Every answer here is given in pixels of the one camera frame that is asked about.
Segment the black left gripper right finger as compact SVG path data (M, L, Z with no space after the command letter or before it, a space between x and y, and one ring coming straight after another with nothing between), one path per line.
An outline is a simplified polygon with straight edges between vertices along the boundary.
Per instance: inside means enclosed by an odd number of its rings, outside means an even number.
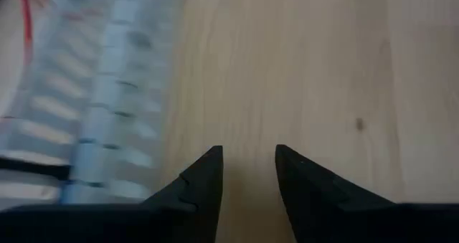
M286 145L275 149L280 194L297 242L347 242L364 230L351 214L394 203Z

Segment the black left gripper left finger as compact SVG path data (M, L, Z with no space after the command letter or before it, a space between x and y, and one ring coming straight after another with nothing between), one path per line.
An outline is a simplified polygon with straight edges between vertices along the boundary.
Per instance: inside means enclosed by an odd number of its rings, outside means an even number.
M213 146L170 184L146 199L154 242L214 243L223 189L223 147Z

